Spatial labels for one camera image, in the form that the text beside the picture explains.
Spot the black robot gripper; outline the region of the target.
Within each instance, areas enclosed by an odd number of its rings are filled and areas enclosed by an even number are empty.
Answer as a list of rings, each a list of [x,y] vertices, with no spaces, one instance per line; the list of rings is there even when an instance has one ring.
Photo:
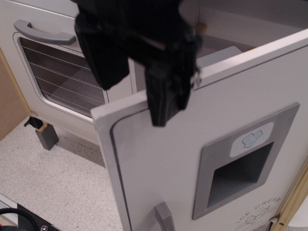
[[[189,21],[192,1],[78,0],[77,6],[76,35],[104,90],[128,76],[128,58],[133,58],[150,66],[145,80],[153,126],[166,126],[186,109],[201,45]]]

